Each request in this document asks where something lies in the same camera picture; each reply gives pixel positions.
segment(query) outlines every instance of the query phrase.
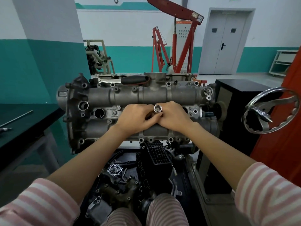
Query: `left hand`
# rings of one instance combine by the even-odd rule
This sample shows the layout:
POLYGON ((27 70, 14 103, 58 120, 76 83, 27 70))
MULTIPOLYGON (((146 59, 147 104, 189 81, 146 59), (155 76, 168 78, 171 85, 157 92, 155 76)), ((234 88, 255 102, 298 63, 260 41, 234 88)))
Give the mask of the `left hand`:
POLYGON ((158 113, 152 118, 146 120, 145 118, 153 111, 153 108, 153 105, 146 104, 127 105, 122 111, 115 126, 123 130, 127 136, 131 136, 135 133, 148 129, 156 124, 163 114, 162 112, 158 113))

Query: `striped pants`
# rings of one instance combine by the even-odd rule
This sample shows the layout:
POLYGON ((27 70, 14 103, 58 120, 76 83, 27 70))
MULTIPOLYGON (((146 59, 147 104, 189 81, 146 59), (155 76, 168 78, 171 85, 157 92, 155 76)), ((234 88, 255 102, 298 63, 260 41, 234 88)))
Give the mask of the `striped pants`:
MULTIPOLYGON (((102 226, 141 226, 137 216, 127 208, 113 211, 102 226)), ((146 226, 189 226, 179 201, 170 194, 160 194, 150 204, 146 226)))

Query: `red engine hoist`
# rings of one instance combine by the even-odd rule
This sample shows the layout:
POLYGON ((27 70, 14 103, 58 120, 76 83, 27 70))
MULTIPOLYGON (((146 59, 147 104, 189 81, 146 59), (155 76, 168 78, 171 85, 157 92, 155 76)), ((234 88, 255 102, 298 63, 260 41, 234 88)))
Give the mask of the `red engine hoist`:
MULTIPOLYGON (((204 17, 192 10, 189 10, 181 5, 178 5, 169 0, 147 0, 149 4, 153 5, 157 9, 161 10, 164 13, 167 13, 171 16, 175 17, 175 25, 174 25, 174 34, 172 36, 172 57, 170 61, 172 62, 172 67, 175 73, 180 73, 184 60, 186 58, 187 52, 188 53, 188 64, 187 64, 187 73, 191 73, 191 66, 192 66, 192 52, 193 52, 193 41, 194 41, 194 32, 198 25, 200 25, 204 19, 204 17), (178 64, 176 64, 176 57, 177 57, 177 34, 176 34, 176 19, 183 19, 183 20, 190 20, 192 22, 191 28, 189 30, 186 42, 184 44, 182 53, 180 55, 178 64)), ((167 56, 167 52, 165 49, 166 44, 163 43, 161 38, 160 32, 158 27, 153 28, 153 59, 154 59, 154 49, 156 50, 159 71, 162 72, 162 68, 165 65, 162 51, 167 61, 167 65, 170 66, 170 62, 167 56)))

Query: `pink striped sleeve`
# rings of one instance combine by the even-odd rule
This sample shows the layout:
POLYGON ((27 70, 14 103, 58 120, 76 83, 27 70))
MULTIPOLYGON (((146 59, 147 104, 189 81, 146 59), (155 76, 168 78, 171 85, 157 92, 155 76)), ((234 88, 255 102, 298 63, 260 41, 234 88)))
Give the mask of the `pink striped sleeve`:
POLYGON ((79 213, 79 206, 69 194, 55 183, 39 178, 0 208, 0 226, 69 226, 79 213))
POLYGON ((241 177, 235 205, 257 225, 301 225, 301 188, 260 162, 241 177))

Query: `hand wheel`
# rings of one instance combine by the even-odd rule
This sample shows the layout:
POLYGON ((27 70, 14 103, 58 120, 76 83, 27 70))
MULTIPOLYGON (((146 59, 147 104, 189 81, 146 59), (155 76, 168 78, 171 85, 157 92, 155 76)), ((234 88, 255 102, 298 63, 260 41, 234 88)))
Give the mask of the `hand wheel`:
POLYGON ((283 87, 276 87, 276 88, 268 89, 268 90, 261 92, 246 105, 245 112, 242 117, 242 122, 243 122, 245 128, 247 129, 247 131, 250 133, 268 134, 268 133, 278 131, 279 129, 286 126, 289 122, 291 122, 292 119, 294 119, 294 117, 298 113, 299 108, 300 108, 300 100, 299 100, 298 95, 294 91, 291 91, 291 90, 283 88, 283 87), (269 93, 285 92, 285 91, 288 91, 292 96, 288 97, 288 98, 271 100, 269 102, 258 102, 259 99, 268 95, 269 93), (288 103, 293 103, 293 102, 295 103, 294 108, 292 109, 291 114, 286 118, 286 120, 283 121, 282 123, 280 123, 280 125, 278 125, 277 127, 270 128, 269 122, 273 122, 273 121, 272 121, 270 115, 268 114, 268 112, 272 109, 272 107, 276 106, 276 105, 283 105, 283 104, 288 104, 288 103), (259 130, 254 131, 253 129, 249 128, 249 126, 246 124, 246 117, 250 110, 253 110, 255 112, 255 114, 257 115, 258 120, 262 127, 262 131, 259 131, 259 130))

